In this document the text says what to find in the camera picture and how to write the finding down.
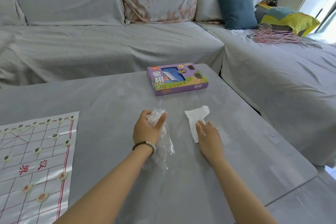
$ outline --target beaded bracelet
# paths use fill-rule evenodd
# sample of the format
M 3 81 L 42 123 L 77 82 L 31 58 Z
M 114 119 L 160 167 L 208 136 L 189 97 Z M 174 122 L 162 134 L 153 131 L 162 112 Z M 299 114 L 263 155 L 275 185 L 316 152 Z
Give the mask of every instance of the beaded bracelet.
M 154 152 L 156 151 L 156 147 L 154 144 L 152 144 L 151 142 L 149 141 L 142 141 L 142 142 L 139 142 L 139 143 L 136 143 L 133 148 L 132 148 L 132 151 L 134 151 L 134 149 L 138 146 L 138 145 L 141 145 L 141 144 L 148 144 L 149 146 L 151 146 L 153 148 L 153 152 L 150 156 L 152 156 L 154 154 Z

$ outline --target clear plastic bag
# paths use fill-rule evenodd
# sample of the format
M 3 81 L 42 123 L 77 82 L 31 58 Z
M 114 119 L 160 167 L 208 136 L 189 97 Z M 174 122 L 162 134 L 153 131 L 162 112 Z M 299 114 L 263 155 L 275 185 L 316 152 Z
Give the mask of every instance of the clear plastic bag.
M 150 125 L 155 126 L 164 112 L 164 109 L 154 109 L 151 114 L 147 115 L 147 122 Z M 169 128 L 166 122 L 162 126 L 159 140 L 155 146 L 156 152 L 145 162 L 143 168 L 151 169 L 153 163 L 156 163 L 161 169 L 168 169 L 167 158 L 174 154 L 174 146 L 173 142 L 170 140 Z

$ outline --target teal throw pillow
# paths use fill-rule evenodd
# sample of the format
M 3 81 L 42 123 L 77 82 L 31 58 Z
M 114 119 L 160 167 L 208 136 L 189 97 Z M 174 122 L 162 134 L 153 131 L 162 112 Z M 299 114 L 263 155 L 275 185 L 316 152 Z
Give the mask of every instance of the teal throw pillow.
M 218 0 L 226 29 L 252 29 L 258 26 L 253 0 Z

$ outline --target xiangqi board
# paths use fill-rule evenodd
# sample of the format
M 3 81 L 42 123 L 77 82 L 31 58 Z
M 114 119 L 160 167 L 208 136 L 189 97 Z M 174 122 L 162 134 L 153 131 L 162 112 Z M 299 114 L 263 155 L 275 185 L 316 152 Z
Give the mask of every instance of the xiangqi board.
M 67 210 L 78 116 L 0 126 L 0 224 L 49 224 Z

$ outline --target white tissue paper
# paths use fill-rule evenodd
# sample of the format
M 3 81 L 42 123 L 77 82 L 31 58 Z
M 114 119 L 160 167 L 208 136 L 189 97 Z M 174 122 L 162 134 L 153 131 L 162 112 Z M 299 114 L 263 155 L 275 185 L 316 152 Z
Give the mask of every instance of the white tissue paper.
M 198 120 L 204 121 L 204 118 L 210 113 L 209 107 L 203 105 L 201 108 L 197 108 L 191 111 L 184 111 L 189 119 L 190 131 L 195 143 L 198 143 L 198 135 L 196 131 L 196 122 Z

